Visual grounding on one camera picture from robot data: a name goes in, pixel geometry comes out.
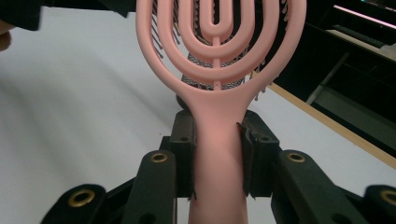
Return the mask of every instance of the white surface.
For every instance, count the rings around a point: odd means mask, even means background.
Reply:
[[[181,108],[144,61],[134,14],[45,8],[39,32],[12,35],[0,53],[0,223],[40,223],[75,186],[134,177]],[[308,153],[335,184],[396,186],[386,164],[271,90],[260,98],[250,109],[282,148]],[[249,200],[250,223],[275,223],[269,202]],[[178,207],[186,223],[187,202]]]

